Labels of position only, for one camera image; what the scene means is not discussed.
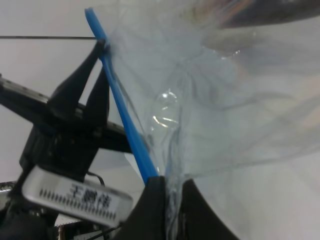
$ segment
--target white wall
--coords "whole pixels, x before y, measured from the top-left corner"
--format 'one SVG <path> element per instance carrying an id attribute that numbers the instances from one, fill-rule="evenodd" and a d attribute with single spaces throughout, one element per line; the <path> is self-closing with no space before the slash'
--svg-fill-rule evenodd
<path id="1" fill-rule="evenodd" d="M 0 35 L 93 37 L 84 9 L 103 0 L 1 0 Z"/>

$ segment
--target black wire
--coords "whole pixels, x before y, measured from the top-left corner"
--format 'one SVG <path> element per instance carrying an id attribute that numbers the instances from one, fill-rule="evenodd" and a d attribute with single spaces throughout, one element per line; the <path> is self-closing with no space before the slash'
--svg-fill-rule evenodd
<path id="1" fill-rule="evenodd" d="M 0 39 L 96 40 L 94 36 L 0 36 Z"/>
<path id="2" fill-rule="evenodd" d="M 106 234 L 111 233 L 114 230 L 117 230 L 120 227 L 121 226 L 119 225 L 119 226 L 116 226 L 116 227 L 109 228 L 108 230 L 105 230 L 105 231 L 103 231 L 103 232 L 101 232 L 101 233 L 99 233 L 99 234 L 97 234 L 95 236 L 92 236 L 92 237 L 88 238 L 87 240 L 94 240 L 94 239 L 100 238 L 100 237 L 102 237 L 102 236 L 104 236 Z"/>
<path id="3" fill-rule="evenodd" d="M 88 174 L 89 176 L 94 176 L 97 177 L 101 183 L 102 186 L 105 186 L 105 182 L 103 180 L 103 178 L 101 176 L 99 176 L 98 174 L 95 174 L 93 172 L 88 171 L 86 174 Z"/>

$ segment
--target clear plastic bag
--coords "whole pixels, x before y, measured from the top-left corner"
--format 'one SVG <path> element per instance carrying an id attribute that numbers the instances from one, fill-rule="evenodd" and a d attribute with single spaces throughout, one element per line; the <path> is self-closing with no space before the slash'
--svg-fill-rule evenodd
<path id="1" fill-rule="evenodd" d="M 316 176 L 302 177 L 320 149 L 320 18 L 306 19 L 319 14 L 315 2 L 109 0 L 93 8 L 130 116 L 166 175 L 168 239 L 186 178 L 241 239 L 320 234 L 304 215 L 310 209 L 294 210 L 317 188 Z M 298 227 L 306 224 L 309 231 Z"/>

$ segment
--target black plastic part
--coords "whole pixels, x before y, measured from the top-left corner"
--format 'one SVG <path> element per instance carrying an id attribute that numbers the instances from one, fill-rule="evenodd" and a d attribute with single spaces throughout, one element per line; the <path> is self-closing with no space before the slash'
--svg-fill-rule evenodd
<path id="1" fill-rule="evenodd" d="M 164 240 L 165 196 L 164 177 L 150 177 L 138 203 L 113 240 Z"/>
<path id="2" fill-rule="evenodd" d="M 212 211 L 195 182 L 183 184 L 178 240 L 239 240 Z"/>
<path id="3" fill-rule="evenodd" d="M 105 237 L 105 236 L 108 236 L 109 233 L 113 232 L 114 230 L 117 230 L 118 228 L 120 228 L 120 226 L 116 226 L 116 227 L 112 227 L 112 228 L 109 228 L 108 230 L 104 230 L 103 232 L 95 235 L 95 236 L 92 236 L 90 238 L 87 238 L 86 240 L 95 240 L 95 239 L 98 239 L 100 237 Z"/>
<path id="4" fill-rule="evenodd" d="M 42 116 L 47 113 L 46 104 L 16 91 L 4 88 L 0 84 L 0 104 L 24 119 L 42 126 Z"/>
<path id="5" fill-rule="evenodd" d="M 31 170 L 33 169 L 34 165 L 29 162 L 28 165 L 25 166 L 23 169 L 20 177 L 18 178 L 17 182 L 15 183 L 13 189 L 8 193 L 10 197 L 10 203 L 7 204 L 6 215 L 5 218 L 7 219 L 8 216 L 15 216 L 16 213 L 29 213 L 32 212 L 41 212 L 42 210 L 46 210 L 44 213 L 41 214 L 41 221 L 46 223 L 47 227 L 53 227 L 55 225 L 56 219 L 58 217 L 58 212 L 51 211 L 46 209 L 45 207 L 41 207 L 35 203 L 29 202 L 22 196 L 22 187 L 27 179 L 28 175 L 30 174 Z"/>
<path id="6" fill-rule="evenodd" d="M 79 104 L 104 45 L 104 40 L 98 40 L 81 66 L 50 99 L 0 78 L 0 104 L 33 123 L 20 158 L 23 169 L 39 165 L 82 182 L 99 148 L 132 152 L 123 128 L 107 123 L 109 83 L 103 69 L 86 106 Z"/>
<path id="7" fill-rule="evenodd" d="M 0 226 L 1 240 L 50 240 L 46 221 L 26 212 L 10 211 Z"/>
<path id="8" fill-rule="evenodd" d="M 79 99 L 85 89 L 90 73 L 104 50 L 105 41 L 98 40 L 90 55 L 63 83 L 61 83 L 47 105 L 58 117 L 68 119 L 75 114 Z"/>
<path id="9" fill-rule="evenodd" d="M 104 68 L 89 95 L 83 119 L 93 126 L 106 126 L 109 114 L 109 82 Z"/>

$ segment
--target white label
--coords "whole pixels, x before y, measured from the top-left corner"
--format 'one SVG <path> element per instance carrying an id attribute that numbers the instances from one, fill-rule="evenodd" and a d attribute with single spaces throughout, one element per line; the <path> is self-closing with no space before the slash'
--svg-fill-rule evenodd
<path id="1" fill-rule="evenodd" d="M 116 213 L 120 198 L 110 192 L 102 191 L 86 184 L 61 181 L 55 189 L 55 194 L 62 196 L 68 204 L 75 208 L 92 209 L 95 212 L 108 211 Z"/>

